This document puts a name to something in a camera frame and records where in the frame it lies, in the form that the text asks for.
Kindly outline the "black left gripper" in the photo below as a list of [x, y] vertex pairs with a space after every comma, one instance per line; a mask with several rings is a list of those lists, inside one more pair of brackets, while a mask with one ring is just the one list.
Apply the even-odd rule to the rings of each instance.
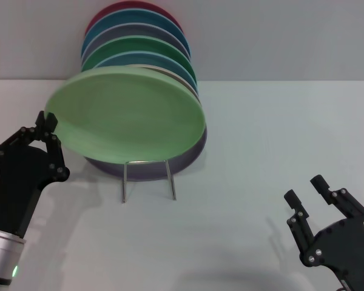
[[[54, 134], [58, 120], [40, 111], [34, 127], [21, 127], [0, 144], [0, 231], [25, 236], [43, 188], [67, 181], [61, 141]], [[43, 141], [47, 152], [29, 146]]]

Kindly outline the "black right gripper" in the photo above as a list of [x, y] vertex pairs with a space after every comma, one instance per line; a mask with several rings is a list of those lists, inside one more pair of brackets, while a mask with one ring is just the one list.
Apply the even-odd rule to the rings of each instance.
[[330, 190], [317, 175], [310, 180], [328, 205], [335, 206], [342, 219], [313, 235], [309, 217], [298, 196], [289, 190], [284, 198], [294, 214], [287, 224], [306, 267], [330, 269], [346, 290], [364, 290], [364, 206], [345, 188]]

